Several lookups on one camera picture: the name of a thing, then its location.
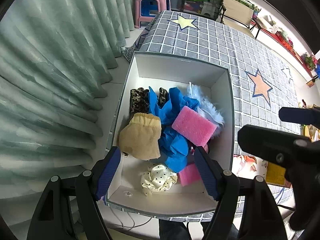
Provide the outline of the grey checked star tablecloth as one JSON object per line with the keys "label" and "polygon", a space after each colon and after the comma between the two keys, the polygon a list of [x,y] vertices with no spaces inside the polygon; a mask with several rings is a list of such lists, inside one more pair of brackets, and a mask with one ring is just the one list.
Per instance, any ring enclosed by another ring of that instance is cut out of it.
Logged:
{"label": "grey checked star tablecloth", "polygon": [[[221,113],[225,124],[209,145],[209,156],[223,169],[232,168],[240,154],[238,130],[246,125],[299,133],[296,124],[282,122],[281,107],[297,107],[298,100],[288,65],[274,51],[255,39],[221,23],[184,14],[192,28],[181,29],[178,13],[162,12],[147,34],[129,66],[117,123],[119,134],[130,120],[130,90],[133,88],[170,89],[186,93],[198,85]],[[147,216],[184,217],[213,211],[216,202],[203,182],[188,186],[175,184],[168,192],[147,197],[140,178],[148,161],[122,156],[108,190],[108,204]]]}

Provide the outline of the leopard print scrunchie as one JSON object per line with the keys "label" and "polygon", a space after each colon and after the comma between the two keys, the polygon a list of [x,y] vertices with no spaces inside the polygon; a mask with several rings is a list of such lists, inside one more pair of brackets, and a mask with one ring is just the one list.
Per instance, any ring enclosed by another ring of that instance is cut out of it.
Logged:
{"label": "leopard print scrunchie", "polygon": [[[160,88],[157,95],[157,103],[162,108],[169,100],[169,93],[166,89]],[[130,113],[149,112],[149,90],[142,87],[130,90]]]}

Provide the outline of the white grey storage box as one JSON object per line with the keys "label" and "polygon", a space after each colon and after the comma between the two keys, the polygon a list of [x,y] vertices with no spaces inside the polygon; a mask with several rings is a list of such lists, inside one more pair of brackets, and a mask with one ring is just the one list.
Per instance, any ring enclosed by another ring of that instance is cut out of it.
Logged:
{"label": "white grey storage box", "polygon": [[136,52],[113,131],[118,166],[109,204],[150,216],[213,211],[219,194],[202,179],[203,156],[232,168],[234,106],[229,70],[198,59]]}

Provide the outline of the person dark trouser legs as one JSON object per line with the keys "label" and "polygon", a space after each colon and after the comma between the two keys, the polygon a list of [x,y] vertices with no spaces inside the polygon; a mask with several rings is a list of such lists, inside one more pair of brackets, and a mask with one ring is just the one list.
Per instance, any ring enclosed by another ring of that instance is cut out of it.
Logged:
{"label": "person dark trouser legs", "polygon": [[185,223],[173,220],[158,220],[159,239],[201,239],[210,222]]}

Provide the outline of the light blue fluffy cloth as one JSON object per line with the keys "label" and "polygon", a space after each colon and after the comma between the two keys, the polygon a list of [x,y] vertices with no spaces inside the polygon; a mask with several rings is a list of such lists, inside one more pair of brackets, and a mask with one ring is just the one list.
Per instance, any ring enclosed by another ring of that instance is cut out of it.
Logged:
{"label": "light blue fluffy cloth", "polygon": [[199,101],[197,112],[199,113],[199,115],[216,125],[216,130],[212,134],[211,138],[217,137],[221,133],[225,124],[224,118],[221,113],[203,94],[200,86],[194,85],[190,82],[187,89],[187,96]]}

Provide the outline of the green curtain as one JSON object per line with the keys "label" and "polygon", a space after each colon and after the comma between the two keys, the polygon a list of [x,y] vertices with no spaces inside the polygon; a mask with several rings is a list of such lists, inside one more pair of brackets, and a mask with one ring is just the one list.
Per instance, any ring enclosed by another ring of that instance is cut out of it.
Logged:
{"label": "green curtain", "polygon": [[1,0],[1,216],[25,230],[53,175],[95,148],[97,101],[133,30],[132,0]]}

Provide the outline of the orange white tissue pack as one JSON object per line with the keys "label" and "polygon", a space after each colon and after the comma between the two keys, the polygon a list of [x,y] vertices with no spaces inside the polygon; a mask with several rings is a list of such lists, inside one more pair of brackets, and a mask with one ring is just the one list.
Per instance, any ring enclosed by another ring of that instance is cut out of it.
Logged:
{"label": "orange white tissue pack", "polygon": [[267,161],[255,156],[233,155],[232,173],[241,178],[253,179],[261,176],[265,179],[267,166]]}

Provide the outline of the beige folding chair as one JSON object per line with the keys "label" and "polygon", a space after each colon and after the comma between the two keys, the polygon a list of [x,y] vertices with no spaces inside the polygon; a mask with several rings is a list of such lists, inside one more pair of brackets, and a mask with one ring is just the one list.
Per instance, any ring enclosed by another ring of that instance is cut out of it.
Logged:
{"label": "beige folding chair", "polygon": [[218,21],[243,33],[250,33],[253,10],[239,0],[222,0]]}

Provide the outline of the beige cloth pouch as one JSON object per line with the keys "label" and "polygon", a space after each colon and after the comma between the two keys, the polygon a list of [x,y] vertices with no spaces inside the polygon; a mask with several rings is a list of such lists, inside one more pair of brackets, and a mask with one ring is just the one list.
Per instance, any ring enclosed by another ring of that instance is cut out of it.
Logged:
{"label": "beige cloth pouch", "polygon": [[161,131],[159,117],[135,113],[129,124],[120,132],[119,148],[140,160],[158,159],[161,156],[158,145]]}

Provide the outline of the pink sponge block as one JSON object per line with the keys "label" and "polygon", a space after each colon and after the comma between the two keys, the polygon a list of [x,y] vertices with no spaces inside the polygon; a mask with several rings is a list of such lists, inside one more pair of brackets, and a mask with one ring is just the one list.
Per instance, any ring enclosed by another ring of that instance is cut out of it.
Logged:
{"label": "pink sponge block", "polygon": [[178,177],[182,186],[188,186],[201,180],[200,173],[195,163],[188,164],[183,170],[178,173]]}
{"label": "pink sponge block", "polygon": [[216,124],[188,106],[181,109],[171,127],[195,146],[206,145],[217,129]]}

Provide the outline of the potted red flower plant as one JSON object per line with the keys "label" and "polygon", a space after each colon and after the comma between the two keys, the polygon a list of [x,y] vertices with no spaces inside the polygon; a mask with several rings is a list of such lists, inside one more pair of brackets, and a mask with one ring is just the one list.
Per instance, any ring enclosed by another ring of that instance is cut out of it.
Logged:
{"label": "potted red flower plant", "polygon": [[307,54],[304,53],[301,56],[302,60],[304,61],[304,63],[306,64],[306,66],[310,69],[310,70],[314,70],[317,67],[317,59],[315,57],[315,55],[313,54]]}

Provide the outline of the pink plastic stool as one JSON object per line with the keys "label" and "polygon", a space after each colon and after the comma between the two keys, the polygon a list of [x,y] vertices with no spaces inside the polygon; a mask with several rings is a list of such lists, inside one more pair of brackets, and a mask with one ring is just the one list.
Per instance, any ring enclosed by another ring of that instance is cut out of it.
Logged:
{"label": "pink plastic stool", "polygon": [[164,10],[171,10],[170,0],[135,0],[135,28],[140,28],[142,22],[151,22]]}

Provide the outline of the red low shelf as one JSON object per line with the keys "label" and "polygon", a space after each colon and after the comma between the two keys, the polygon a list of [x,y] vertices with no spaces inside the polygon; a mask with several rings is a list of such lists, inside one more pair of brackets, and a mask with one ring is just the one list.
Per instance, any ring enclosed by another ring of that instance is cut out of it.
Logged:
{"label": "red low shelf", "polygon": [[251,24],[253,25],[253,27],[258,28],[256,36],[258,36],[259,31],[264,32],[266,35],[280,44],[284,49],[286,49],[306,70],[307,74],[313,81],[318,78],[317,74],[313,75],[315,74],[315,72],[309,68],[309,66],[304,62],[300,55],[294,50],[292,41],[284,35],[283,31],[280,28],[270,25],[265,19],[259,18],[258,16],[254,16],[252,18]]}

